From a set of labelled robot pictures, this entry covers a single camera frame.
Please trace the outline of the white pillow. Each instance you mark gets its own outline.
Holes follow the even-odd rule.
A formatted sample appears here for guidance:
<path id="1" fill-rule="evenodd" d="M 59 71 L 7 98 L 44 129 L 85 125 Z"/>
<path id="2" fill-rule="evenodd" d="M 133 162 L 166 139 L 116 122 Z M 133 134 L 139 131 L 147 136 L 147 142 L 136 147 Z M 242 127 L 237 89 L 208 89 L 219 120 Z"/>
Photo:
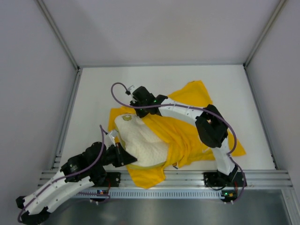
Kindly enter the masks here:
<path id="1" fill-rule="evenodd" d="M 135 114 L 119 115 L 114 120 L 120 143 L 127 153 L 137 160 L 129 164 L 133 169 L 145 170 L 166 163 L 168 144 L 162 141 Z"/>

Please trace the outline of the yellow Pikachu pillowcase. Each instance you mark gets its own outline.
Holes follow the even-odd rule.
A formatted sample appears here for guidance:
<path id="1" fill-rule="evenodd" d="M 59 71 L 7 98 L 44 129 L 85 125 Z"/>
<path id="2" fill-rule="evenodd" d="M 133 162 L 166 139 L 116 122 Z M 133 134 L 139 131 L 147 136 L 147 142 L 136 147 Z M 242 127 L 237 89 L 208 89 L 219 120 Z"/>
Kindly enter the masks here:
<path id="1" fill-rule="evenodd" d="M 127 113 L 135 114 L 135 110 L 124 106 L 112 108 L 108 129 L 110 131 L 115 129 L 115 118 Z M 146 173 L 150 177 L 162 177 L 164 169 L 168 166 L 183 167 L 195 161 L 213 161 L 215 159 L 212 150 L 200 141 L 196 127 L 181 120 L 157 115 L 147 115 L 142 120 L 162 141 L 168 144 L 168 155 L 163 166 L 151 169 L 139 170 L 127 165 L 126 168 L 132 179 L 138 179 Z"/>

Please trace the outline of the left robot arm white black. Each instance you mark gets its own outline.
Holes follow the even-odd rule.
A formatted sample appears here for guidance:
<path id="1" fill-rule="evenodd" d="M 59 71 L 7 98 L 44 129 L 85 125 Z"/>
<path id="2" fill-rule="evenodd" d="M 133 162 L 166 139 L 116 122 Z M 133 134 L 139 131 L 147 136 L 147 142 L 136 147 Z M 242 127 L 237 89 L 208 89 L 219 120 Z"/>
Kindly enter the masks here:
<path id="1" fill-rule="evenodd" d="M 118 142 L 109 148 L 95 142 L 83 153 L 71 157 L 43 186 L 28 196 L 16 199 L 21 209 L 18 222 L 38 225 L 46 221 L 66 200 L 90 187 L 117 187 L 117 172 L 107 173 L 104 167 L 122 167 L 137 161 Z"/>

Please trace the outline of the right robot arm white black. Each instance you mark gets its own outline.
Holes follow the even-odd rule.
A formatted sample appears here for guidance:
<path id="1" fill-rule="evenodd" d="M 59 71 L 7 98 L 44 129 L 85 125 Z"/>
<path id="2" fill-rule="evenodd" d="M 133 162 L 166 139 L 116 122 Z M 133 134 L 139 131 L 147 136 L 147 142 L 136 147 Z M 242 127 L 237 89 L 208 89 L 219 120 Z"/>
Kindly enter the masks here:
<path id="1" fill-rule="evenodd" d="M 130 105 L 141 118 L 148 114 L 158 115 L 196 127 L 200 141 L 212 150 L 217 164 L 216 175 L 208 176 L 206 185 L 225 187 L 233 182 L 238 167 L 229 154 L 230 126 L 214 105 L 209 104 L 205 108 L 185 105 L 164 95 L 154 96 L 143 86 L 131 86 L 126 94 L 131 96 Z"/>

